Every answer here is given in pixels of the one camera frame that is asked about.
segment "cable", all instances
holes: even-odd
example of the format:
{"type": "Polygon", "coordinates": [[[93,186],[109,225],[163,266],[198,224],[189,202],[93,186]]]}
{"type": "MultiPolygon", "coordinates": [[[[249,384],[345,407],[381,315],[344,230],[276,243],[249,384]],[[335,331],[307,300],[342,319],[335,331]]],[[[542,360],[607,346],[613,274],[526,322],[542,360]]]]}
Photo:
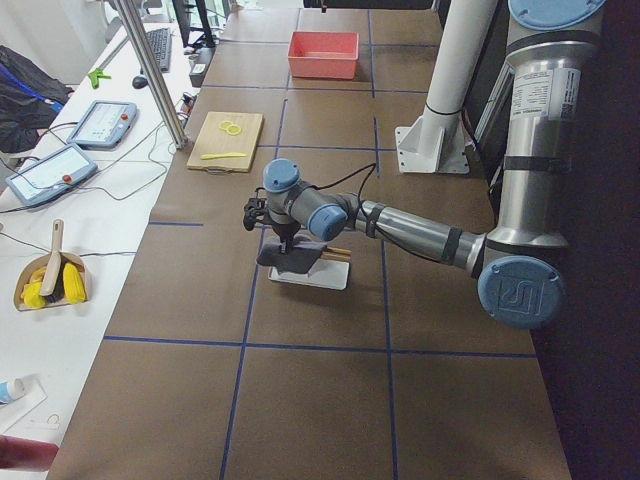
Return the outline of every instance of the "cable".
{"type": "MultiPolygon", "coordinates": [[[[371,174],[373,173],[373,171],[375,170],[376,164],[371,164],[371,165],[367,165],[366,167],[363,167],[362,169],[360,169],[360,171],[362,171],[364,168],[371,168],[371,170],[369,170],[369,173],[367,173],[367,175],[364,177],[364,179],[362,180],[362,183],[360,184],[360,188],[358,189],[358,194],[357,194],[357,201],[358,201],[358,211],[360,211],[362,213],[362,215],[364,216],[365,220],[368,222],[369,221],[369,216],[367,215],[367,213],[364,211],[364,207],[362,205],[362,190],[364,190],[364,186],[367,183],[367,181],[369,180],[369,177],[371,177],[371,174]]],[[[412,250],[410,250],[407,246],[403,245],[397,238],[394,238],[394,236],[392,234],[390,234],[389,232],[385,231],[382,227],[380,227],[377,222],[374,226],[375,230],[380,233],[380,235],[382,235],[387,241],[389,241],[390,243],[392,243],[393,245],[395,245],[396,247],[400,248],[401,250],[405,251],[406,253],[413,255],[414,257],[418,257],[422,260],[426,260],[428,262],[433,262],[433,263],[440,263],[437,260],[434,260],[433,258],[430,257],[426,257],[424,255],[421,255],[419,253],[416,253],[412,250]]]]}
{"type": "Polygon", "coordinates": [[[370,163],[368,165],[365,165],[364,167],[359,168],[358,170],[350,173],[349,175],[346,175],[345,177],[342,177],[340,180],[336,180],[333,183],[330,183],[328,185],[323,185],[322,187],[316,187],[316,190],[325,190],[327,188],[331,188],[331,187],[335,187],[336,185],[341,184],[342,182],[349,180],[351,177],[356,176],[357,174],[359,174],[360,172],[363,172],[364,170],[366,170],[367,168],[370,168],[371,171],[369,172],[369,174],[365,177],[365,182],[367,181],[367,179],[369,178],[369,175],[371,175],[371,173],[373,172],[373,170],[375,169],[376,164],[375,163],[370,163]]]}
{"type": "Polygon", "coordinates": [[[57,136],[53,130],[57,129],[58,127],[70,127],[70,126],[76,126],[77,124],[78,122],[65,122],[65,123],[59,123],[58,125],[49,127],[44,132],[42,132],[42,134],[38,137],[38,141],[40,141],[42,137],[44,137],[46,134],[50,133],[54,137],[56,137],[58,140],[60,140],[60,142],[62,142],[63,145],[67,145],[67,142],[65,142],[59,136],[57,136]]]}
{"type": "MultiPolygon", "coordinates": [[[[17,243],[21,243],[22,245],[27,245],[29,247],[33,247],[36,250],[42,250],[43,252],[47,252],[49,253],[49,249],[47,248],[43,248],[43,247],[39,247],[38,245],[34,245],[33,243],[29,243],[29,242],[25,242],[23,240],[19,240],[15,237],[12,237],[11,235],[4,233],[4,232],[0,232],[0,235],[7,237],[11,240],[13,240],[14,242],[17,243]]],[[[83,253],[81,255],[78,255],[79,257],[108,257],[111,255],[135,255],[137,252],[127,252],[127,251],[122,251],[122,252],[106,252],[106,253],[98,253],[98,252],[92,252],[92,253],[83,253]]]]}
{"type": "Polygon", "coordinates": [[[475,148],[476,152],[478,152],[478,156],[482,158],[482,150],[480,149],[480,142],[478,142],[478,139],[476,139],[474,135],[473,128],[471,127],[471,123],[469,122],[469,118],[467,117],[466,112],[462,112],[460,117],[462,118],[462,126],[465,132],[467,132],[467,135],[469,135],[469,138],[471,139],[471,143],[473,143],[473,148],[475,148]]]}
{"type": "Polygon", "coordinates": [[[33,247],[33,248],[35,248],[35,249],[42,250],[43,252],[49,252],[49,250],[48,250],[48,249],[46,249],[46,248],[39,247],[38,245],[34,245],[33,243],[25,242],[25,241],[23,241],[23,240],[18,240],[17,238],[12,237],[11,235],[9,235],[9,234],[7,234],[7,233],[0,232],[0,235],[2,235],[3,237],[10,238],[10,239],[11,239],[11,240],[13,240],[14,242],[21,243],[22,245],[27,245],[27,246],[29,246],[29,247],[33,247]]]}
{"type": "MultiPolygon", "coordinates": [[[[156,165],[159,165],[162,168],[162,172],[160,172],[158,175],[156,175],[155,177],[153,177],[151,180],[149,180],[148,182],[146,182],[144,185],[142,185],[141,187],[136,188],[135,190],[133,190],[132,192],[128,193],[127,195],[125,195],[124,197],[116,197],[115,195],[113,195],[111,192],[109,192],[107,189],[103,188],[103,187],[76,187],[75,190],[83,190],[83,191],[91,191],[91,190],[101,190],[104,193],[106,193],[109,197],[111,197],[112,199],[114,199],[117,202],[121,202],[123,200],[126,200],[127,198],[135,195],[136,193],[138,193],[139,191],[143,190],[144,188],[146,188],[147,186],[151,185],[153,182],[155,182],[156,180],[158,180],[159,178],[161,178],[162,176],[164,176],[169,169],[167,168],[166,165],[164,165],[161,162],[158,162],[157,160],[154,160],[153,158],[151,158],[151,154],[153,153],[153,151],[157,148],[157,143],[158,143],[158,132],[160,131],[160,128],[162,127],[162,124],[158,125],[154,130],[152,130],[149,135],[147,135],[144,139],[148,138],[151,133],[155,132],[155,138],[153,141],[153,146],[151,147],[151,150],[149,151],[147,158],[155,163],[156,165]]],[[[114,163],[112,163],[111,165],[109,165],[108,167],[103,168],[102,170],[100,170],[100,172],[104,172],[105,170],[107,170],[108,168],[110,168],[111,166],[113,166],[116,162],[120,161],[122,159],[122,157],[118,160],[116,160],[114,163]]]]}
{"type": "MultiPolygon", "coordinates": [[[[160,165],[160,167],[162,167],[162,172],[159,173],[158,175],[156,175],[154,178],[152,178],[151,180],[149,180],[148,182],[146,182],[144,185],[142,185],[141,187],[135,189],[134,191],[130,192],[129,194],[125,195],[124,197],[116,197],[115,195],[111,194],[108,190],[106,190],[105,188],[102,187],[81,187],[79,185],[75,185],[75,186],[71,186],[66,192],[67,193],[72,193],[75,190],[84,190],[84,191],[89,191],[89,190],[102,190],[103,192],[105,192],[108,196],[110,196],[111,198],[113,198],[116,201],[122,201],[122,200],[126,200],[127,198],[135,195],[136,193],[138,193],[139,191],[141,191],[142,189],[144,189],[145,187],[147,187],[148,185],[151,185],[153,182],[155,182],[156,180],[158,180],[159,178],[161,178],[163,175],[165,175],[168,171],[168,168],[166,167],[166,165],[162,164],[161,162],[158,162],[154,159],[151,158],[151,154],[153,153],[153,151],[157,148],[157,142],[158,142],[158,132],[160,131],[160,128],[163,126],[162,122],[160,122],[158,125],[156,125],[147,135],[145,135],[138,143],[136,143],[133,147],[131,147],[129,150],[127,150],[123,155],[121,155],[119,158],[117,158],[116,160],[114,160],[113,163],[111,163],[110,165],[106,166],[105,168],[98,170],[97,173],[102,173],[105,172],[106,170],[108,170],[109,168],[113,167],[116,163],[118,163],[119,161],[121,161],[125,156],[127,156],[129,153],[131,153],[134,149],[138,148],[147,138],[149,138],[153,133],[155,133],[155,139],[153,142],[153,146],[151,148],[151,150],[149,151],[149,154],[147,156],[147,158],[157,164],[160,165]]],[[[37,157],[25,157],[25,158],[35,158],[36,160],[40,160],[37,157]]],[[[48,189],[51,188],[53,185],[49,185],[47,187],[36,187],[35,185],[33,185],[31,182],[29,182],[28,179],[25,178],[25,180],[33,187],[33,188],[37,188],[37,189],[48,189]]],[[[16,208],[12,208],[9,210],[4,210],[4,211],[0,211],[0,213],[15,213],[15,212],[21,212],[24,210],[31,210],[31,209],[36,209],[36,208],[40,208],[44,205],[47,205],[55,200],[57,200],[58,197],[50,199],[50,200],[46,200],[44,202],[40,202],[37,203],[35,205],[31,205],[31,206],[22,206],[22,207],[16,207],[16,208]]]]}

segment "white bottle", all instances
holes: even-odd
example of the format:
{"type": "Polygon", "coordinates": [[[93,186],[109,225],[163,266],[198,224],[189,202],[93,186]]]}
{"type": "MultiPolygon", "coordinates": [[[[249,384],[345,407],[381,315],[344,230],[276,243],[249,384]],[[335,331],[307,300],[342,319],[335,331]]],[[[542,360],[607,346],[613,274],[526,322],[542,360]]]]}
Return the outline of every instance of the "white bottle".
{"type": "Polygon", "coordinates": [[[0,407],[24,397],[26,389],[19,378],[0,383],[0,407]]]}

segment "tablet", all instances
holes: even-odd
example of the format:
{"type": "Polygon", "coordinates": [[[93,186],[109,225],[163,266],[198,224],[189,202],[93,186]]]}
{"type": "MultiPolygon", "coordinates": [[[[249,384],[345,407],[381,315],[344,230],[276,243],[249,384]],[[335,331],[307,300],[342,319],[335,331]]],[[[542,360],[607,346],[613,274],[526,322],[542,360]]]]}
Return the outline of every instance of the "tablet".
{"type": "Polygon", "coordinates": [[[95,100],[67,142],[87,150],[111,150],[127,134],[137,112],[135,103],[95,100]]]}
{"type": "Polygon", "coordinates": [[[98,170],[93,160],[77,146],[67,145],[6,179],[23,205],[49,202],[98,170]]]}

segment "brush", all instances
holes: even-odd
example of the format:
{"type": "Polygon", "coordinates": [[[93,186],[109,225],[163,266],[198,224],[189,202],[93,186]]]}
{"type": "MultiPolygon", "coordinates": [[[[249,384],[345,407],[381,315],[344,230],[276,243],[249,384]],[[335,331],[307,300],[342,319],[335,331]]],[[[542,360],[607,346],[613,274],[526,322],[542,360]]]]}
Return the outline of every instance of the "brush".
{"type": "Polygon", "coordinates": [[[47,270],[42,279],[40,295],[47,303],[55,303],[64,297],[64,281],[62,270],[64,267],[60,249],[62,248],[62,231],[64,222],[60,219],[53,221],[53,232],[51,234],[51,254],[47,262],[47,270]]]}

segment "blue strap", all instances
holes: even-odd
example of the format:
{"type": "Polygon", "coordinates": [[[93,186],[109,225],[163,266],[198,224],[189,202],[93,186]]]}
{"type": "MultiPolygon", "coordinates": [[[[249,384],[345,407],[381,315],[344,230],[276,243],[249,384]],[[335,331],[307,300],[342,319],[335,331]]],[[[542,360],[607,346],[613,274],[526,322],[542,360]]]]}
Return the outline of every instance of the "blue strap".
{"type": "Polygon", "coordinates": [[[2,63],[0,63],[0,72],[2,72],[9,80],[11,80],[13,83],[15,83],[23,92],[25,92],[27,95],[32,96],[33,98],[37,98],[38,100],[40,100],[41,102],[46,103],[47,105],[49,105],[55,112],[59,112],[60,110],[62,110],[62,104],[60,102],[55,102],[53,100],[49,100],[48,98],[44,98],[42,95],[40,95],[38,92],[36,92],[34,89],[32,89],[31,87],[29,87],[28,85],[25,85],[24,83],[22,83],[20,80],[18,80],[16,78],[16,76],[11,73],[7,67],[5,67],[2,63]]]}

